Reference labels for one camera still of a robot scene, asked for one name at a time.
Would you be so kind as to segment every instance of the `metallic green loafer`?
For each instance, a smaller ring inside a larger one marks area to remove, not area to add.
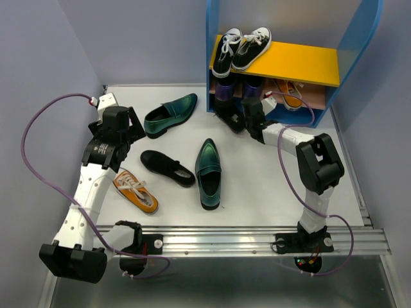
[[[214,141],[208,138],[195,162],[200,201],[205,210],[214,210],[220,205],[221,171],[217,147]]]
[[[151,111],[144,119],[147,137],[158,138],[166,133],[168,128],[186,122],[193,114],[196,104],[197,95],[191,93]]]

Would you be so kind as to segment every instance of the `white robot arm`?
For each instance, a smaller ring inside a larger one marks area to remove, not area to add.
[[[120,164],[127,157],[131,144],[144,137],[145,133],[134,110],[120,107],[113,94],[101,96],[99,102],[94,103],[98,120],[89,125],[94,137],[83,154],[74,198],[96,224],[104,197]],[[43,244],[39,256],[58,277],[96,283],[115,253],[105,249],[93,234],[92,226],[79,206],[71,204],[53,243]],[[119,221],[103,238],[116,250],[138,247],[142,240],[141,226]]]
[[[300,178],[306,187],[305,204],[311,208],[304,208],[296,234],[276,235],[276,239],[283,240],[282,245],[277,245],[277,251],[312,252],[313,248],[319,247],[321,252],[332,252],[332,246],[324,246],[324,239],[330,237],[326,232],[325,216],[334,187],[344,175],[344,167],[334,143],[325,133],[314,136],[293,129],[284,130],[284,125],[267,121],[265,114],[272,108],[265,108],[263,103],[258,98],[241,102],[245,126],[252,138],[271,146],[278,145],[278,138],[283,131],[281,149],[297,157]]]

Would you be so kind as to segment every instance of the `orange shoe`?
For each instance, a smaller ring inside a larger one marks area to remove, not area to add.
[[[288,80],[281,80],[281,79],[276,79],[275,82],[277,83],[277,86],[279,87],[281,92],[289,93],[291,95],[301,98],[301,93],[298,91],[297,86],[295,85],[294,82],[288,81]],[[283,97],[284,97],[284,106],[289,111],[296,111],[301,108],[302,102],[299,99],[293,98],[292,96],[289,96],[289,95],[283,95]]]
[[[119,193],[130,200],[146,214],[154,214],[159,208],[159,202],[150,194],[145,181],[139,182],[136,177],[124,169],[113,181]]]

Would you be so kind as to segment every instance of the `shoe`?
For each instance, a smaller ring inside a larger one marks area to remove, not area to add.
[[[250,35],[244,35],[246,42],[237,51],[232,59],[232,68],[243,72],[271,45],[271,31],[266,28],[258,28],[251,32]]]
[[[117,192],[131,201],[146,214],[154,214],[159,209],[159,202],[145,189],[146,182],[139,182],[136,177],[124,169],[113,181]]]
[[[220,205],[221,171],[217,147],[214,141],[208,138],[195,162],[200,201],[205,210],[214,210]]]
[[[244,76],[243,79],[243,96],[246,98],[260,98],[263,92],[264,77]]]
[[[245,130],[245,120],[244,115],[235,105],[236,86],[237,78],[235,75],[217,80],[214,111],[234,133],[241,133]]]
[[[236,28],[230,29],[221,37],[213,64],[214,76],[224,78],[230,74],[232,59],[242,42],[243,35]]]
[[[298,88],[294,82],[288,81],[288,80],[281,80],[281,79],[276,79],[275,82],[277,83],[278,89],[281,92],[289,93],[291,95],[302,98],[301,93],[300,91],[298,91]],[[283,95],[283,97],[284,97],[284,106],[289,111],[296,111],[301,108],[302,101],[300,101],[299,99],[293,98],[292,96],[289,96],[289,95]]]
[[[185,123],[193,114],[197,95],[191,93],[183,98],[162,104],[148,113],[144,119],[147,137],[156,139],[167,132],[168,128]]]
[[[181,186],[188,188],[194,185],[194,174],[180,165],[178,160],[172,160],[167,155],[157,151],[144,151],[140,156],[141,162],[151,172],[167,176]]]

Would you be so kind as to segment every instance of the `white sole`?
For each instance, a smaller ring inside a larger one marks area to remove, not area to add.
[[[217,77],[217,78],[225,78],[225,77],[228,77],[228,75],[230,75],[231,65],[230,65],[230,69],[229,69],[227,72],[225,72],[225,73],[219,74],[219,73],[217,73],[214,69],[211,69],[211,70],[212,70],[212,72],[213,72],[214,77]]]
[[[245,67],[236,67],[234,64],[231,64],[233,69],[235,69],[236,71],[239,71],[239,72],[246,71],[251,66],[251,64],[254,63],[255,60],[257,60],[263,53],[265,53],[270,48],[272,37],[271,37],[270,29],[268,29],[268,30],[270,32],[270,40],[268,41],[267,46],[265,46],[265,48],[258,54],[258,56],[255,57],[254,59],[252,59],[252,61],[250,63],[248,63],[247,66],[245,66]]]

